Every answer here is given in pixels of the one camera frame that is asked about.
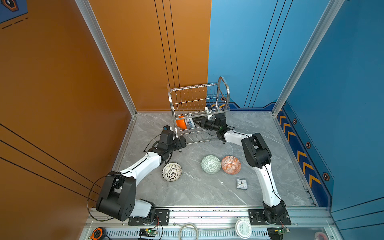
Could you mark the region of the blue white floral bowl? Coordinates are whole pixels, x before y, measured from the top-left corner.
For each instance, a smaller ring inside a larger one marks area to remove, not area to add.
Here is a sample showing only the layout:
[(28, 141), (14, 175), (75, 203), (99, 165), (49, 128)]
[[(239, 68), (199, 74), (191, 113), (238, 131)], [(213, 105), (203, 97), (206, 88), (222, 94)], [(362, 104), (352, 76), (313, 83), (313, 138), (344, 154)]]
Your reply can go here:
[(196, 127), (195, 122), (193, 121), (192, 118), (186, 118), (185, 123), (186, 123), (187, 129), (194, 129)]

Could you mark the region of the orange bowl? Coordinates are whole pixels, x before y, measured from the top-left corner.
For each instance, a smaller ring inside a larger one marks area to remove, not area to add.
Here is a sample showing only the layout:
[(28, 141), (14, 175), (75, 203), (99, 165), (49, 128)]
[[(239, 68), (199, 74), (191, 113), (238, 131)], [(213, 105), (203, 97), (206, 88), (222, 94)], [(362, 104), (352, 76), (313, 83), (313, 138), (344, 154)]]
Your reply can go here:
[(184, 116), (179, 116), (178, 119), (176, 120), (177, 126), (182, 129), (182, 130), (187, 130), (188, 125), (186, 120), (184, 119)]

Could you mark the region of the silver wire dish rack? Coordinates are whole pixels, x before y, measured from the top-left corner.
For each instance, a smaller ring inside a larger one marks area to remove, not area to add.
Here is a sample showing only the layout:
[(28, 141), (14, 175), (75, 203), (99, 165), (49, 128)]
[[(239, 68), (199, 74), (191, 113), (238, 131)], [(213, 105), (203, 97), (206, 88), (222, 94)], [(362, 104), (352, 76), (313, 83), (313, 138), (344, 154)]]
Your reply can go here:
[(171, 88), (170, 85), (167, 85), (167, 90), (177, 137), (184, 136), (188, 145), (217, 138), (214, 131), (205, 130), (199, 126), (182, 130), (177, 126), (176, 120), (179, 116), (184, 116), (184, 119), (207, 116), (205, 108), (214, 112), (213, 117), (215, 114), (230, 111), (230, 87), (224, 77), (219, 77), (215, 83), (201, 85), (178, 88)]

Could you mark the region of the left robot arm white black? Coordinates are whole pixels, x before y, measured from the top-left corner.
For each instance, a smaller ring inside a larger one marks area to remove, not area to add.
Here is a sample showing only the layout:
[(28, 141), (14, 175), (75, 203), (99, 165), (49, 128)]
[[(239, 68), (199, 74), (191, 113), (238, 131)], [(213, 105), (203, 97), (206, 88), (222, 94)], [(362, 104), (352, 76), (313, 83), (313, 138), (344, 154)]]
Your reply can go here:
[(185, 137), (176, 137), (171, 129), (164, 128), (160, 139), (144, 151), (140, 160), (121, 172), (111, 171), (104, 177), (96, 210), (122, 222), (138, 218), (145, 224), (151, 224), (155, 220), (156, 205), (137, 199), (136, 188), (150, 172), (170, 159), (173, 152), (186, 146)]

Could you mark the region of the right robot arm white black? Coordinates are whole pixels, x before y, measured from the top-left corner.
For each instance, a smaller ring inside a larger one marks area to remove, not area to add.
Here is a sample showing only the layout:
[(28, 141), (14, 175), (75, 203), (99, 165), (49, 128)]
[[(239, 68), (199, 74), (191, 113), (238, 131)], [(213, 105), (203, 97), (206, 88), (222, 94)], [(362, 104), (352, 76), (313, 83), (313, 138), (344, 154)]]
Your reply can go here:
[(192, 118), (195, 125), (216, 132), (223, 143), (241, 146), (247, 163), (258, 177), (263, 193), (263, 216), (269, 225), (283, 224), (287, 219), (287, 205), (280, 197), (272, 174), (272, 153), (261, 134), (245, 134), (235, 131), (227, 125), (225, 114), (215, 114), (212, 119), (207, 116)]

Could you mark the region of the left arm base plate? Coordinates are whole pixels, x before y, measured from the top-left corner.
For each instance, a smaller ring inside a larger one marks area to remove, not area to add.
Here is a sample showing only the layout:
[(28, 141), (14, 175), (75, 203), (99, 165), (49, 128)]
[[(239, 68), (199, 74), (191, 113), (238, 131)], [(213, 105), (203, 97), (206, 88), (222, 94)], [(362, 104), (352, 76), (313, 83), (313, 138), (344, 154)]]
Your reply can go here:
[(162, 226), (168, 226), (170, 220), (170, 210), (169, 209), (156, 209), (154, 219), (144, 219), (140, 217), (129, 218), (129, 226), (154, 226), (160, 223)]

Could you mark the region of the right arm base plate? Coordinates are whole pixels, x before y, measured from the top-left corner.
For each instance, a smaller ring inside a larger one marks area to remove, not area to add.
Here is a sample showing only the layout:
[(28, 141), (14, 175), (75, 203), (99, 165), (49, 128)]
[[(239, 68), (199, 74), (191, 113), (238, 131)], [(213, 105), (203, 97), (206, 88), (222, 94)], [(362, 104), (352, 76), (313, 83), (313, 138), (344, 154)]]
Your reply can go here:
[(290, 226), (292, 224), (288, 211), (285, 211), (281, 216), (276, 217), (275, 220), (268, 220), (264, 214), (264, 209), (249, 209), (249, 220), (252, 226), (258, 225), (271, 225), (278, 226), (283, 224), (284, 226)]

